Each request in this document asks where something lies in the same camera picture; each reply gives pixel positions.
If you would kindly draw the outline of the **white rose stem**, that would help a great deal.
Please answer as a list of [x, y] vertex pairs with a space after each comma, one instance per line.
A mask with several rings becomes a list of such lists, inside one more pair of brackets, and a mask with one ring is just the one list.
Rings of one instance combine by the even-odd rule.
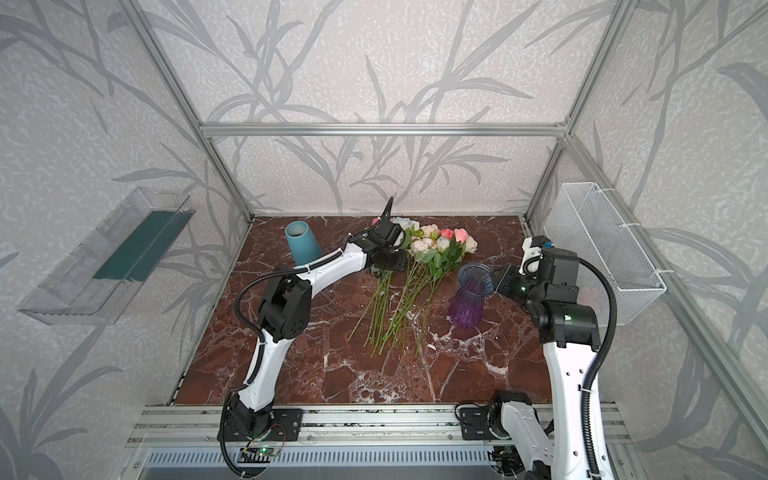
[[[402, 264], [402, 271], [405, 271], [411, 263], [408, 253], [411, 236], [419, 226], [416, 221], [406, 217], [395, 217], [393, 222], [403, 230], [403, 234], [396, 241], [398, 250], [395, 259]], [[401, 305], [397, 305], [393, 312], [390, 311], [394, 271], [373, 267], [372, 273], [377, 279], [377, 285], [360, 320], [370, 319], [365, 344], [372, 347], [371, 355], [374, 356], [383, 354], [386, 347], [397, 343], [404, 320], [399, 312]]]

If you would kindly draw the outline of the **peach carnation stem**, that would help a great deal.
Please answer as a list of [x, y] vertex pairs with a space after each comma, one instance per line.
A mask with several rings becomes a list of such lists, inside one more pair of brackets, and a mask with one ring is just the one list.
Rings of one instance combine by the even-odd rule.
[[435, 255], [435, 242], [431, 239], [417, 239], [412, 242], [410, 249], [410, 268], [406, 278], [405, 285], [398, 301], [395, 312], [385, 340], [394, 347], [400, 337], [401, 331], [405, 326], [407, 314], [414, 305], [418, 295], [432, 279], [430, 261]]

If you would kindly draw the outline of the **blue purple glass vase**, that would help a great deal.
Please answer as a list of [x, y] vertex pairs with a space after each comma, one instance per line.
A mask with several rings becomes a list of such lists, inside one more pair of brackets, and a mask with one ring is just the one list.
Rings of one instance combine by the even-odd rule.
[[486, 264], [471, 262], [458, 273], [459, 288], [449, 305], [452, 324], [462, 328], [476, 327], [480, 322], [485, 301], [494, 292], [493, 270]]

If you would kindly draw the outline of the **cream peach flower stem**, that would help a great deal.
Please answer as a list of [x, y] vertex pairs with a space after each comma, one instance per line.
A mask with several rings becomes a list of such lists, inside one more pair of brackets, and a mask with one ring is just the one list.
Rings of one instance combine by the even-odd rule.
[[[431, 240], [433, 240], [435, 242], [435, 250], [436, 250], [436, 252], [435, 252], [434, 257], [432, 258], [432, 260], [435, 260], [438, 257], [438, 254], [437, 254], [437, 240], [438, 240], [438, 237], [439, 237], [439, 228], [435, 224], [422, 225], [421, 227], [419, 227], [418, 230], [415, 230], [413, 232], [412, 236], [411, 236], [410, 245], [409, 245], [409, 248], [408, 248], [409, 260], [412, 262], [412, 260], [410, 258], [411, 244], [412, 244], [413, 241], [415, 241], [417, 239], [431, 239]], [[431, 279], [431, 281], [425, 287], [425, 288], [428, 288], [429, 294], [427, 296], [427, 304], [426, 304], [426, 306], [422, 307], [422, 310], [424, 312], [423, 319], [422, 319], [423, 325], [426, 325], [427, 318], [429, 316], [428, 310], [431, 308], [431, 303], [432, 303], [432, 300], [433, 300], [434, 292], [435, 292], [435, 290], [437, 289], [437, 287], [440, 284], [440, 281], [435, 276], [436, 268], [435, 268], [434, 265], [431, 264], [431, 261], [430, 261], [429, 266], [431, 267], [432, 279]]]

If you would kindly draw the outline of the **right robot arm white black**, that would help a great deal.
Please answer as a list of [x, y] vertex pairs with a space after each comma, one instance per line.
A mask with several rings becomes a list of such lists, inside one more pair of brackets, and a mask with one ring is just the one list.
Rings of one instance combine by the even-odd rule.
[[[578, 302], [578, 273], [589, 270], [608, 298], [608, 323]], [[615, 293], [603, 273], [576, 253], [545, 245], [518, 273], [499, 282], [504, 297], [525, 307], [538, 329], [552, 389], [554, 432], [547, 434], [529, 398], [495, 392], [488, 423], [516, 448], [528, 479], [611, 479], [598, 372], [617, 329]]]

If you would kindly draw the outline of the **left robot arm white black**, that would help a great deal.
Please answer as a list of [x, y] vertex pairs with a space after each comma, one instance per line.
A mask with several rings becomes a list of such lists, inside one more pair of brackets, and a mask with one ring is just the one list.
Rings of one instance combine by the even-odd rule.
[[391, 219], [389, 198], [376, 223], [347, 236], [342, 248], [308, 264], [276, 270], [248, 283], [233, 304], [233, 313], [258, 334], [243, 384], [227, 392], [217, 439], [255, 440], [268, 434], [276, 384], [294, 340], [310, 321], [311, 304], [322, 290], [348, 275], [374, 267], [400, 271], [404, 231]]

